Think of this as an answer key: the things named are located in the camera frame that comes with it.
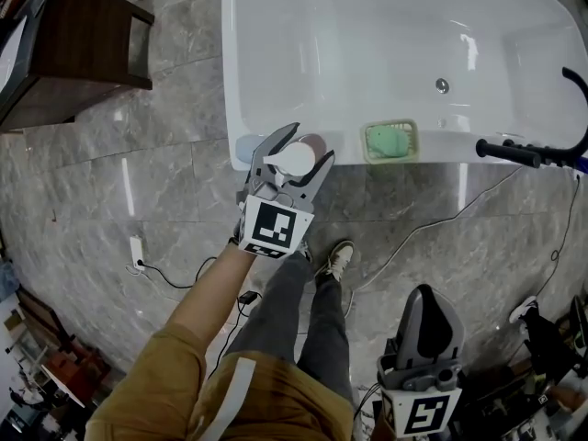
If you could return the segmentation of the white bathtub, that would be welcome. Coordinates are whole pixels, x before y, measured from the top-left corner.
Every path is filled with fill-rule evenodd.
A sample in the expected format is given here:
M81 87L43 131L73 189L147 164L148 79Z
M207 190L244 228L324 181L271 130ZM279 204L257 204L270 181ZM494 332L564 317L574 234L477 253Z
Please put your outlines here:
M413 120L428 163L474 163L478 138L567 148L588 125L561 73L588 81L588 51L560 0L221 0L221 26L239 171L240 137L293 122L339 164L365 162L360 131L379 121Z

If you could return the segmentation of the white power strip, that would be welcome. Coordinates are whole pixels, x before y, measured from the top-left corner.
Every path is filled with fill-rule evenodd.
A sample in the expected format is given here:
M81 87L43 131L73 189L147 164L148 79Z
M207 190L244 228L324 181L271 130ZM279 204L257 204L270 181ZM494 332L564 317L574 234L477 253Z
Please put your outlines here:
M130 252L132 266L138 271L143 271L145 269L143 265L143 247L139 236L130 237Z

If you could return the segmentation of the green soap dish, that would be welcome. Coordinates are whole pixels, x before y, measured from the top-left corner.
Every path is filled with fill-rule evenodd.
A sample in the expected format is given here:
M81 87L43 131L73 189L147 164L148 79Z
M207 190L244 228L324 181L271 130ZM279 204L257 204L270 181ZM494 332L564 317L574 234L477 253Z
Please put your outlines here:
M366 130L368 127L376 125L391 125L395 128L405 130L410 137L409 153L406 156L400 158L385 158L385 159L373 159L368 155L367 142L366 142ZM419 135L418 128L415 122L411 119L393 119L387 121L379 121L368 123L360 131L360 139L362 141L363 156L368 164L397 164L397 163L414 163L419 158Z

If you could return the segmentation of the black bathtub faucet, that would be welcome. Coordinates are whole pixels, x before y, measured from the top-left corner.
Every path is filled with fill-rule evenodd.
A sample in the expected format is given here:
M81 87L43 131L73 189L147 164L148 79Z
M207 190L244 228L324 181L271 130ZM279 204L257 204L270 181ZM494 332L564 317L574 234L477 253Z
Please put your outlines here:
M521 144L509 138L502 144L496 144L484 138L478 138L473 144L473 150L480 159L491 157L534 169L541 166L555 166L577 171L574 168L576 160L579 157L588 158L588 125L579 141L567 148Z

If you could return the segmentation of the person's tan shirt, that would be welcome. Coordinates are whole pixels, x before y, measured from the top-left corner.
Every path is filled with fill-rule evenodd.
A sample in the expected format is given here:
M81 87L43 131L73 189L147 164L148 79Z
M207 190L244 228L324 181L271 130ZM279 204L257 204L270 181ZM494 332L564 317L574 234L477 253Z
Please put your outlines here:
M301 370L257 352L222 359L167 325L96 409L85 441L351 441L353 407Z

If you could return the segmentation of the dark wooden vanity cabinet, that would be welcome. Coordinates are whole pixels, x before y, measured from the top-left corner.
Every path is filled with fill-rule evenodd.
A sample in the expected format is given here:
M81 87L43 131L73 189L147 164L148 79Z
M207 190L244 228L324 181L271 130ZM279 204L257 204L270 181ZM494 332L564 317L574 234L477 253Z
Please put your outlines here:
M152 80L130 70L131 24L153 14L127 0L24 0L0 17L0 134L74 121Z

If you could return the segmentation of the reddish wooden furniture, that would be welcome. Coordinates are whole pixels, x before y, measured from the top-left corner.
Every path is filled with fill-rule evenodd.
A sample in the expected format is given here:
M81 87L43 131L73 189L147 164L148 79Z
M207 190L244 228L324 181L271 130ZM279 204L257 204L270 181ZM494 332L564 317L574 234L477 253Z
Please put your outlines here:
M74 334L69 334L51 306L22 286L17 290L17 297L25 321L57 347L41 368L61 391L82 407L87 406L109 375L111 366L97 348L86 346Z

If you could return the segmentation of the person's right shoe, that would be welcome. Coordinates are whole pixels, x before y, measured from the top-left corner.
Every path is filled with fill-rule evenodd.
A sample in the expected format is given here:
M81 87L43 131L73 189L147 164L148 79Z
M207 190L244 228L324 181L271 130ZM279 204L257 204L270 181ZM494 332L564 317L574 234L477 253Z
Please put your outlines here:
M316 271L318 279L334 279L337 283L342 280L345 269L351 262L355 251L355 244L351 240L337 243L327 256L324 264Z

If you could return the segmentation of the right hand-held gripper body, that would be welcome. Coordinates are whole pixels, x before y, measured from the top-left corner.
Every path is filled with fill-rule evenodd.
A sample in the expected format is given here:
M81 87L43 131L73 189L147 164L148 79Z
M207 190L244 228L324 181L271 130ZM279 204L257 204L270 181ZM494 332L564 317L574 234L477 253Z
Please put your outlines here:
M377 421L397 438L443 432L457 407L461 361L441 360L420 367L397 368L396 356L377 362L382 407Z

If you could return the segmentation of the person's grey trousers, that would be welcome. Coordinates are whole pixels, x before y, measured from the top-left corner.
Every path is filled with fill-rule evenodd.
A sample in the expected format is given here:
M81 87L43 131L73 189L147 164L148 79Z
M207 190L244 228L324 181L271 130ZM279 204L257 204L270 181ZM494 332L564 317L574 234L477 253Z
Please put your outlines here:
M315 283L316 291L307 338L296 359L300 300L310 281ZM226 354L243 351L282 360L345 400L353 400L341 284L331 274L316 277L310 261L299 252L286 258L269 279L264 297Z

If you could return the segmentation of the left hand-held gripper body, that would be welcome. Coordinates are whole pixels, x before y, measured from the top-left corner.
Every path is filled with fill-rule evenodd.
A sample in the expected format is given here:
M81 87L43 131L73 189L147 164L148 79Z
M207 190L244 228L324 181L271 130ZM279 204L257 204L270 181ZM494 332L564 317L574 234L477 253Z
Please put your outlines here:
M309 229L312 210L299 209L287 193L249 175L238 194L237 246L250 254L281 259L293 254Z

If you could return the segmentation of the person's right forearm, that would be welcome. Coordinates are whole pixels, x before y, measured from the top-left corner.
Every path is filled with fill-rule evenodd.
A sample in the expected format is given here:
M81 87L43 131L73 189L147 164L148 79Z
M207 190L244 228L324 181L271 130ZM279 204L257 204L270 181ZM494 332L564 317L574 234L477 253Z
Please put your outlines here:
M393 415L381 410L375 422L370 441L403 441L397 436Z

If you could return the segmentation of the green soap bar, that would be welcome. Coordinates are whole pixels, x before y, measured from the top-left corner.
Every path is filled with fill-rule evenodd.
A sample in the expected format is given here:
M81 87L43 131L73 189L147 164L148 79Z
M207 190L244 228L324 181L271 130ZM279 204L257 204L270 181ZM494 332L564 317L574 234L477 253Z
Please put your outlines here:
M376 125L366 130L367 152L370 158L400 158L409 153L409 134L391 125Z

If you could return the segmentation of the person's left forearm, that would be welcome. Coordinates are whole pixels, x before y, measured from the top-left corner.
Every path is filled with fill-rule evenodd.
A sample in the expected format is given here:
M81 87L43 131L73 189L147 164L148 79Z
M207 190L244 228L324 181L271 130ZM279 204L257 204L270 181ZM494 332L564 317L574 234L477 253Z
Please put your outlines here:
M180 301L168 324L188 329L209 346L228 320L255 254L229 243Z

